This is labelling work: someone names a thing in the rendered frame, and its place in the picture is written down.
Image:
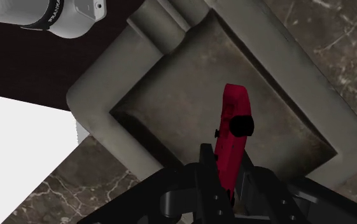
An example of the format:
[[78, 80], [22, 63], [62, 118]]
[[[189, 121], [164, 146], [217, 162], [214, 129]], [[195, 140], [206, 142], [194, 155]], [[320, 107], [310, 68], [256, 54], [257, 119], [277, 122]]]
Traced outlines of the grey sofa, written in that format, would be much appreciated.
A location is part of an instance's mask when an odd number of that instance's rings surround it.
[[357, 173], [357, 115], [298, 43], [298, 25], [326, 29], [328, 9], [296, 0], [146, 0], [68, 90], [69, 109], [138, 178], [163, 163], [141, 135], [187, 164], [215, 143], [228, 83], [246, 88], [255, 122], [250, 159], [282, 178], [335, 187]]

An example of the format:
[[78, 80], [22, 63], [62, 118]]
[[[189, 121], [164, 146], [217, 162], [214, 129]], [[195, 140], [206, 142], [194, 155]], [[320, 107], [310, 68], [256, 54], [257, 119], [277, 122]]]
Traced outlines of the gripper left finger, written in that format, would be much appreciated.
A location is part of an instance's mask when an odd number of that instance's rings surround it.
[[235, 223], [210, 144], [200, 146], [198, 162], [157, 171], [78, 224], [177, 224], [186, 213], [191, 224]]

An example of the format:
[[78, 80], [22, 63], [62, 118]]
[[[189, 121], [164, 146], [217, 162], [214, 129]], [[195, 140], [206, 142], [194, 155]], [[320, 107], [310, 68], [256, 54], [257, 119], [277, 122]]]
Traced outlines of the red game controller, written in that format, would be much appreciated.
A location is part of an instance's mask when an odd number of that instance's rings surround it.
[[230, 200], [245, 152], [247, 137], [254, 133], [248, 91], [244, 86], [226, 84], [223, 91], [220, 127], [215, 131], [214, 155], [218, 177]]

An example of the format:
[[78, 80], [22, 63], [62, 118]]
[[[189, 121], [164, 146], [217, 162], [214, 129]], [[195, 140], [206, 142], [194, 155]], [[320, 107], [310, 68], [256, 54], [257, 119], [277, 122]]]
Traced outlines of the dark robot stand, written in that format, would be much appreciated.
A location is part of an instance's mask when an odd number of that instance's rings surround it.
[[144, 0], [0, 0], [0, 97], [66, 110]]

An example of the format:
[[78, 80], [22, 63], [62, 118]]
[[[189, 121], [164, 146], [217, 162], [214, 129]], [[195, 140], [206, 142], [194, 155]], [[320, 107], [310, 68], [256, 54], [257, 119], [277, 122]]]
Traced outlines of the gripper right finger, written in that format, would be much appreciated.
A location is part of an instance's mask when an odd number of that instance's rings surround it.
[[357, 224], [357, 203], [305, 177], [285, 183], [244, 154], [237, 191], [250, 224]]

